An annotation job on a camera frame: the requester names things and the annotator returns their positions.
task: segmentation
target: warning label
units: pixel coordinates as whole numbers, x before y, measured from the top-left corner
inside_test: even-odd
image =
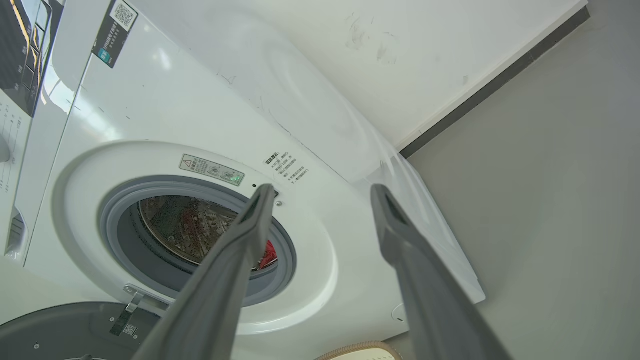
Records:
[[[196,158],[191,155],[183,155],[180,162],[183,170],[197,172],[205,176],[213,177],[231,185],[240,186],[244,179],[244,174],[240,171],[228,168],[225,165],[214,163],[213,161]]]
[[[274,152],[264,163],[291,184],[297,183],[309,173],[309,169],[301,166],[298,159],[288,152]]]

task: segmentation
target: washer door opening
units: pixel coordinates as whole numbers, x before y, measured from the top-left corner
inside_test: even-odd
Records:
[[[114,190],[100,222],[118,262],[143,284],[175,298],[247,202],[228,188],[190,177],[146,177]],[[274,218],[243,306],[280,293],[295,266],[292,241]]]

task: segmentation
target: sticker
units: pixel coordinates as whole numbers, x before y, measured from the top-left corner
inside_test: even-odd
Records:
[[[182,161],[180,161],[180,168],[213,177],[235,186],[240,186],[244,179],[244,174],[240,171],[187,154],[183,155]]]
[[[136,334],[136,331],[138,330],[137,327],[131,325],[131,324],[127,324],[127,326],[124,328],[124,330],[122,332],[124,332],[125,334],[134,336]]]
[[[309,169],[302,166],[298,159],[288,152],[274,152],[264,163],[291,184],[297,183],[309,173]]]
[[[113,69],[138,13],[122,0],[112,0],[104,16],[92,53]]]

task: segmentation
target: gray wall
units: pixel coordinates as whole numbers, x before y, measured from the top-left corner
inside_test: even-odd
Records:
[[[588,8],[410,158],[517,360],[640,359],[640,1]]]

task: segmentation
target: scuff mark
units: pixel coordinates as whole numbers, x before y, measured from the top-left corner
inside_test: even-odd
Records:
[[[382,58],[385,56],[385,54],[387,53],[387,48],[380,43],[380,48],[378,49],[378,61],[382,61]]]
[[[233,85],[233,84],[234,84],[234,81],[236,80],[236,77],[235,77],[235,76],[232,76],[231,78],[228,78],[228,79],[227,79],[227,78],[225,78],[225,76],[224,76],[224,75],[220,75],[220,76],[222,76],[222,78],[223,78],[224,80],[227,80],[227,82],[229,83],[229,86]]]
[[[349,28],[348,39],[345,46],[348,49],[359,50],[364,46],[365,41],[370,38],[368,36],[365,38],[366,34],[365,29],[360,25],[360,18],[357,18]]]
[[[293,137],[293,135],[291,134],[291,132],[289,130],[287,130],[286,127],[282,126],[281,123],[279,123],[278,119],[276,119],[275,116],[273,116],[273,114],[271,113],[271,109],[269,109],[269,115],[271,115],[271,117],[273,117],[273,120],[275,120],[276,124],[278,124],[278,126],[280,126],[284,131],[287,132],[287,134],[289,134],[289,136]]]

